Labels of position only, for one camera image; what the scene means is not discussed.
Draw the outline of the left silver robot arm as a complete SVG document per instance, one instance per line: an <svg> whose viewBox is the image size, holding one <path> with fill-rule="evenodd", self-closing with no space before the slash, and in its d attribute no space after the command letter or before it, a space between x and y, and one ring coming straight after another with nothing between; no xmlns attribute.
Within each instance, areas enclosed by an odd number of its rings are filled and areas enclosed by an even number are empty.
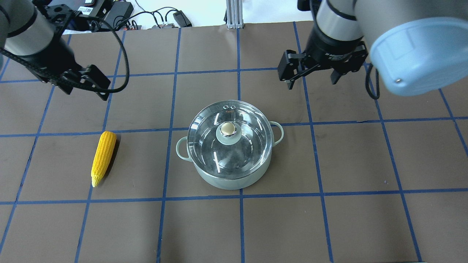
<svg viewBox="0 0 468 263"><path fill-rule="evenodd" d="M96 65L82 66L62 38L69 25L87 30L95 17L65 4L40 0L1 1L1 54L23 65L39 81L66 94L74 88L95 92L107 100L110 80Z"/></svg>

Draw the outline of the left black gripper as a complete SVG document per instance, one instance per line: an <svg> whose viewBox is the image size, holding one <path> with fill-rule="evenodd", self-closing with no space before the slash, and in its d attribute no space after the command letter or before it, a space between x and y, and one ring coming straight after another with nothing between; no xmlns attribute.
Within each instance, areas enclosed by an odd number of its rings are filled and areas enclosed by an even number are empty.
<svg viewBox="0 0 468 263"><path fill-rule="evenodd" d="M110 80L95 66L83 67L75 60L71 48L62 39L70 24L87 29L99 20L67 5L30 4L22 7L22 65L42 82L60 87L66 94L74 88L95 92L100 99L110 97Z"/></svg>

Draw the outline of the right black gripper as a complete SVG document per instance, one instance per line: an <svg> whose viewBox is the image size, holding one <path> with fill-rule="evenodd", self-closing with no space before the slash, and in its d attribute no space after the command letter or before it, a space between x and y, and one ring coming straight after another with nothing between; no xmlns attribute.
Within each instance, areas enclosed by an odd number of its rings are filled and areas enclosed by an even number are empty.
<svg viewBox="0 0 468 263"><path fill-rule="evenodd" d="M313 26L303 52L286 50L277 71L279 80L286 83L288 90L293 89L299 78L316 70L333 69L330 80L332 85L336 85L342 76L359 71L367 56L368 50L361 37L339 41Z"/></svg>

